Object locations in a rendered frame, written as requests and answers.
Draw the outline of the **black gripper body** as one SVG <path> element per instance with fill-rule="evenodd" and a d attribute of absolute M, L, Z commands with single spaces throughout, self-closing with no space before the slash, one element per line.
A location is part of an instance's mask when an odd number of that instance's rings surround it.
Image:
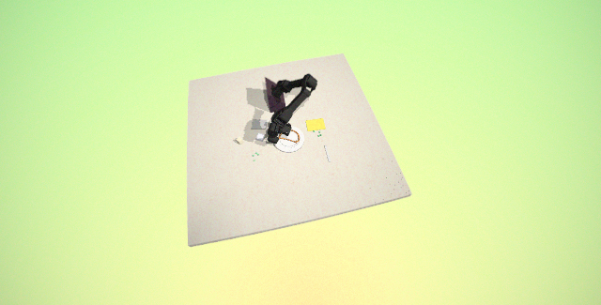
<path fill-rule="evenodd" d="M 278 133 L 277 133 L 277 136 L 275 136 L 275 137 L 271 137 L 271 136 L 269 136 L 269 137 L 268 137 L 268 142 L 270 142 L 270 143 L 274 143 L 274 144 L 277 144 L 277 143 L 278 143 L 278 141 L 279 141 L 278 134 L 279 134 L 279 131 L 278 131 Z"/>

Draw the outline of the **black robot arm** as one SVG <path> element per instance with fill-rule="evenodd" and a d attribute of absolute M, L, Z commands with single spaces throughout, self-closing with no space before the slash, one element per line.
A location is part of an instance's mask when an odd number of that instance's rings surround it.
<path fill-rule="evenodd" d="M 271 94 L 277 98 L 280 98 L 279 96 L 282 95 L 282 93 L 284 92 L 290 92 L 292 88 L 301 87 L 301 91 L 287 106 L 283 107 L 278 112 L 274 112 L 274 114 L 271 117 L 271 123 L 268 129 L 269 136 L 277 136 L 278 131 L 279 134 L 282 133 L 285 136 L 289 135 L 292 127 L 291 124 L 288 123 L 288 121 L 292 117 L 293 112 L 304 102 L 306 98 L 310 97 L 312 91 L 316 89 L 316 86 L 317 80 L 311 74 L 306 74 L 303 78 L 300 79 L 292 81 L 278 81 L 277 85 L 274 88 L 271 88 Z M 309 91 L 306 87 L 311 88 L 311 90 Z M 282 123 L 281 120 L 284 123 Z"/>

